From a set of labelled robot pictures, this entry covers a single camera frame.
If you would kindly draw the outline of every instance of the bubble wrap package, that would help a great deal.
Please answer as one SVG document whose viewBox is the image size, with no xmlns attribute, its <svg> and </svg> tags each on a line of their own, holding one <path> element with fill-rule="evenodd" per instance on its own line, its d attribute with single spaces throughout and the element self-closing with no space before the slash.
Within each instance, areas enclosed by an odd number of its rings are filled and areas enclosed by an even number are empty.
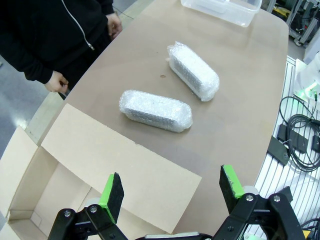
<svg viewBox="0 0 320 240">
<path fill-rule="evenodd" d="M 168 46 L 169 65 L 203 102 L 210 101 L 219 89 L 216 72 L 188 46 L 175 42 Z"/>
<path fill-rule="evenodd" d="M 143 91 L 125 91 L 119 108 L 131 120 L 176 133 L 190 128 L 193 123 L 188 104 Z"/>
</svg>

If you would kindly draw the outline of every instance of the open cardboard box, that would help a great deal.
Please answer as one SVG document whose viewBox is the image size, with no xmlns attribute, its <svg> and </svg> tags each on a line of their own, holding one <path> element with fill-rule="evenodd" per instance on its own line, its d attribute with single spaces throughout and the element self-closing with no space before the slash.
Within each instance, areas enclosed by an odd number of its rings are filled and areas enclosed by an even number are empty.
<svg viewBox="0 0 320 240">
<path fill-rule="evenodd" d="M 110 149 L 103 144 L 109 140 L 116 142 Z M 172 233 L 201 180 L 67 105 L 42 146 L 21 128 L 12 136 L 0 160 L 0 211 L 8 221 L 0 239 L 47 239 L 59 210 L 82 210 L 113 172 L 124 188 L 117 226 L 128 239 Z"/>
<path fill-rule="evenodd" d="M 0 173 L 0 210 L 8 219 L 0 239 L 45 240 L 58 211 L 71 208 L 78 212 L 87 200 L 101 195 L 35 145 L 21 128 L 7 146 Z M 117 225 L 129 239 L 165 233 L 123 208 Z"/>
</svg>

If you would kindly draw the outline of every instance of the tan tabletop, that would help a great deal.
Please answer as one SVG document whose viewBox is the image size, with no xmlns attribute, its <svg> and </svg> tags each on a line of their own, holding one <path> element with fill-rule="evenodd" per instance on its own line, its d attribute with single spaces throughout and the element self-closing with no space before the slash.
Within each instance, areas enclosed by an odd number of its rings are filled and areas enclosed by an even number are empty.
<svg viewBox="0 0 320 240">
<path fill-rule="evenodd" d="M 169 68 L 167 46 L 175 41 L 219 75 L 212 101 L 201 102 Z M 259 174 L 281 99 L 287 48 L 288 26 L 263 10 L 242 28 L 182 7 L 179 0 L 156 0 L 103 52 L 66 102 L 202 176 L 175 232 L 214 234 L 228 215 L 220 165 L 233 165 L 243 185 L 254 185 Z M 189 104 L 192 127 L 173 133 L 129 120 L 118 104 L 129 89 Z"/>
</svg>

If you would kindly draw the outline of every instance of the person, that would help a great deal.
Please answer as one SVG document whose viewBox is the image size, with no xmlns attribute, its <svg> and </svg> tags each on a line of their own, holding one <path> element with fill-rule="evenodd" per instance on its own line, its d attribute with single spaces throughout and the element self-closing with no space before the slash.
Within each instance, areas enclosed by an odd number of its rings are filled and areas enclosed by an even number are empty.
<svg viewBox="0 0 320 240">
<path fill-rule="evenodd" d="M 71 90 L 122 31 L 113 0 L 0 2 L 0 54 L 51 92 Z"/>
</svg>

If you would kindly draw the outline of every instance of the clear plastic container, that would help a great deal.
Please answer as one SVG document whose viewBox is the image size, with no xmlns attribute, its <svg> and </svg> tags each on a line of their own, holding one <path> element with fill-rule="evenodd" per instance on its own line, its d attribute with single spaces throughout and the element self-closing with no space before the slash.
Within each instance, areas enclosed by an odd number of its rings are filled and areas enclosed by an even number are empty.
<svg viewBox="0 0 320 240">
<path fill-rule="evenodd" d="M 183 6 L 247 27 L 262 0 L 181 0 Z"/>
</svg>

